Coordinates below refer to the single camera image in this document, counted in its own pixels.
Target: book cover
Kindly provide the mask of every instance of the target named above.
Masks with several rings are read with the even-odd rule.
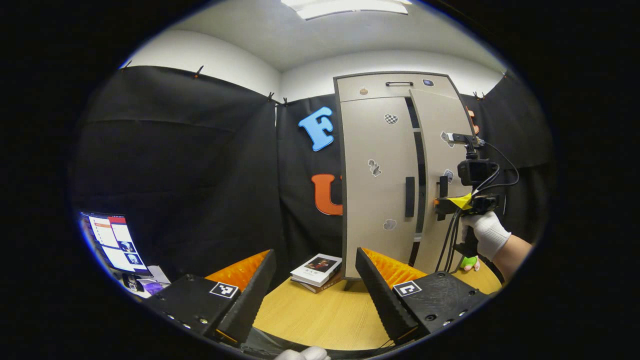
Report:
[[[332,287],[333,285],[336,285],[338,282],[341,282],[342,281],[342,274],[339,271],[335,272],[334,275],[331,276],[331,278],[329,278],[329,280],[327,280],[327,282],[322,286],[314,286],[314,285],[311,285],[311,284],[307,284],[305,282],[296,280],[293,277],[291,277],[291,281],[297,282],[298,284],[304,286],[305,288],[307,288],[311,292],[317,294],[320,291],[326,290],[326,289]]]
[[[318,254],[291,272],[292,277],[311,284],[322,286],[342,263],[342,258]]]

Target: letter cutout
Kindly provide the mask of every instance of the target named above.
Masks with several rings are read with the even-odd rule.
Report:
[[[334,179],[335,177],[331,174],[318,174],[311,177],[311,181],[316,185],[316,208],[326,215],[342,215],[342,205],[331,202],[331,183]]]
[[[333,124],[327,116],[330,116],[333,112],[331,109],[323,106],[320,110],[300,120],[298,126],[304,127],[307,130],[307,134],[314,142],[311,149],[313,151],[319,151],[333,142],[333,136],[327,135],[323,130],[333,131]]]

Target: blue letter f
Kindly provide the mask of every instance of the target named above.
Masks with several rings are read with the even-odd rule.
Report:
[[[312,149],[318,151],[333,142],[333,136],[327,135],[323,130],[333,131],[333,124],[327,118],[333,112],[331,109],[323,106],[320,110],[300,120],[298,126],[304,127],[314,142]]]

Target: table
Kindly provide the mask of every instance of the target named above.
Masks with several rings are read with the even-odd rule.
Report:
[[[453,276],[485,294],[502,287],[484,263],[478,271],[459,269]],[[364,283],[358,281],[344,291],[346,284],[343,280],[315,294],[286,280],[264,297],[253,326],[307,346],[333,350],[380,347],[389,336]]]

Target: ceiling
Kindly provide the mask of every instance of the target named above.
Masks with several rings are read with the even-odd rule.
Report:
[[[361,51],[414,50],[457,56],[502,71],[483,46],[443,15],[414,1],[408,15],[349,12],[303,20],[280,0],[226,0],[171,26],[207,34],[256,55],[280,72]]]

